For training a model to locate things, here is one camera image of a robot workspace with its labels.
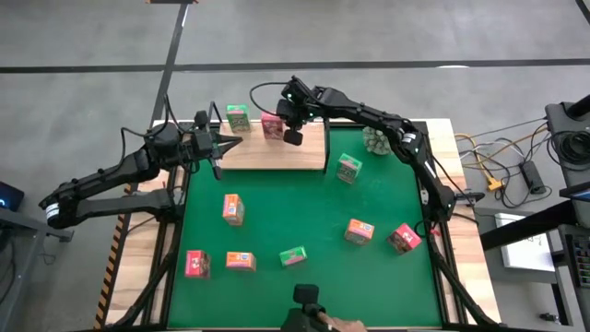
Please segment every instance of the table frame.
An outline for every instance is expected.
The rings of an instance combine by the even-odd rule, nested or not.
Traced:
[[[422,130],[427,130],[428,127],[425,123],[422,123],[423,126],[421,127]],[[351,125],[358,125],[353,124],[349,121],[332,121],[332,126],[351,126]],[[212,127],[218,127],[218,124],[212,124]],[[428,142],[429,149],[431,149],[431,142]],[[173,188],[180,186],[182,189],[188,188],[189,177],[186,176],[182,169],[178,168],[173,170],[172,172],[166,174],[166,172],[161,172],[159,178],[156,180],[163,180],[163,176],[167,177],[167,188],[169,190],[173,190]],[[130,194],[136,190],[142,190],[142,184],[134,184],[128,185],[126,188],[126,193]],[[104,285],[101,290],[100,294],[100,301],[99,301],[99,311],[96,315],[95,320],[95,329],[101,329],[105,327],[107,322],[107,314],[110,309],[112,294],[113,294],[113,286],[114,282],[116,281],[117,273],[119,270],[119,266],[121,264],[121,258],[123,256],[123,249],[126,240],[127,230],[129,229],[130,224],[132,223],[132,216],[131,215],[120,215],[119,220],[117,222],[115,232],[113,235],[113,243],[112,243],[112,252],[109,256],[109,262],[107,265],[107,273],[104,279]],[[156,270],[161,263],[162,257],[168,253],[172,253],[173,260],[171,262],[171,269],[168,270],[165,279],[162,282],[156,283],[158,287],[155,289],[153,294],[148,296],[145,309],[141,318],[136,320],[136,324],[139,323],[143,328],[153,328],[153,329],[166,329],[168,324],[168,311],[170,308],[170,301],[171,301],[171,291],[172,291],[172,283],[174,279],[174,273],[176,268],[176,261],[178,259],[178,255],[176,253],[178,249],[178,244],[180,241],[180,235],[182,231],[182,223],[183,218],[179,218],[176,223],[176,227],[174,225],[169,225],[165,221],[162,221],[158,225],[158,232],[157,238],[154,245],[154,255],[151,260],[151,267],[150,267],[150,277],[153,277],[156,273]],[[440,238],[436,239],[437,248],[444,254],[445,260],[450,263],[449,268],[451,271],[457,275],[457,266],[454,259],[454,248],[451,242],[451,235],[449,232],[449,228],[447,223],[443,223],[438,230],[441,234]],[[430,237],[427,237],[427,243],[430,243]],[[169,248],[165,247],[165,243],[171,243]],[[432,246],[429,245],[429,252],[432,254]],[[439,310],[442,319],[442,328],[457,328],[458,326],[465,326],[467,327],[468,322],[473,322],[472,318],[468,316],[465,312],[465,308],[462,305],[459,297],[452,292],[451,287],[446,280],[446,278],[441,274],[438,268],[432,264],[432,273],[433,279],[435,282],[435,288],[437,290],[438,295],[438,304]],[[495,307],[495,302],[492,308],[492,315],[495,315],[495,319],[498,319],[497,308]]]

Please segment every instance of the juice box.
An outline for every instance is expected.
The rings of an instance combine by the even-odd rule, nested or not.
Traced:
[[[373,225],[351,219],[347,231],[344,233],[344,238],[356,244],[366,244],[371,240],[374,231],[375,227]]]
[[[304,261],[307,259],[307,254],[303,246],[298,246],[278,254],[278,257],[283,267],[286,267]]]
[[[233,133],[250,131],[248,105],[228,105],[226,107],[226,116],[228,117],[228,122]]]
[[[228,252],[225,267],[244,271],[255,271],[256,258],[252,253]]]
[[[336,176],[349,184],[354,183],[362,167],[362,162],[350,157],[348,154],[343,153],[338,159],[336,166]]]
[[[283,121],[278,116],[262,112],[260,122],[266,139],[283,139]]]
[[[420,237],[411,227],[403,223],[397,230],[387,237],[389,242],[399,254],[407,253],[416,248],[422,242]]]
[[[208,279],[211,276],[211,256],[203,250],[187,251],[184,275],[187,278]]]
[[[223,200],[223,219],[231,226],[242,226],[246,213],[242,199],[238,194],[227,194]]]

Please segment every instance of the green table surface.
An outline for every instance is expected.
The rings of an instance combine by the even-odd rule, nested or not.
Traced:
[[[279,327],[297,283],[320,287],[329,314],[366,326],[440,326],[428,248],[399,255],[385,240],[403,222],[421,220],[414,172],[394,155],[365,150],[359,129],[331,131],[327,174],[318,171],[227,171],[222,181],[202,169],[190,180],[173,285],[169,327]],[[363,162],[354,184],[336,178],[343,152]],[[241,227],[222,217],[223,198],[239,194]],[[375,226],[358,246],[344,239],[351,219]],[[308,259],[283,267],[278,254],[304,245]],[[186,252],[212,256],[211,278],[184,276]],[[228,251],[252,252],[255,272],[228,270]]]

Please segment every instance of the concrete floor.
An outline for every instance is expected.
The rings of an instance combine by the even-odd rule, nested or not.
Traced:
[[[0,66],[163,64],[177,11],[178,6],[148,6],[143,0],[0,0]],[[190,8],[177,63],[589,54],[590,27],[573,0],[216,0]],[[252,85],[292,74],[407,117],[451,118],[455,132],[467,133],[535,119],[543,116],[547,103],[577,101],[590,92],[586,66],[175,73],[169,89],[172,107],[179,118],[192,118],[209,101],[247,102]],[[26,192],[22,211],[41,219],[36,204],[59,183],[118,161],[118,128],[148,125],[160,77],[0,75],[0,180]],[[258,95],[272,108],[278,90]],[[518,138],[537,125],[501,134]],[[139,144],[129,137],[128,151]],[[501,160],[517,161],[510,153]],[[547,185],[556,191],[563,187],[558,167],[544,150],[535,161]],[[478,172],[466,175],[471,188],[484,190]],[[511,194],[518,197],[525,189],[520,180],[515,182]],[[522,210],[537,211],[559,200],[554,194]],[[501,205],[488,196],[479,206]],[[114,218],[89,220],[76,228],[69,244],[47,241],[47,251],[57,260],[46,267],[40,259],[18,330],[91,326],[113,225]],[[494,290],[502,320],[510,326],[580,330],[579,320],[575,327],[560,327],[536,318],[555,312],[549,285],[494,281]]]

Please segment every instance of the person's hand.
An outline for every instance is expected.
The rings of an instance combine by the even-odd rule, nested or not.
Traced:
[[[317,317],[328,325],[328,329],[335,328],[340,332],[367,332],[367,328],[360,321],[343,321],[340,318],[332,318],[327,314],[319,313]]]

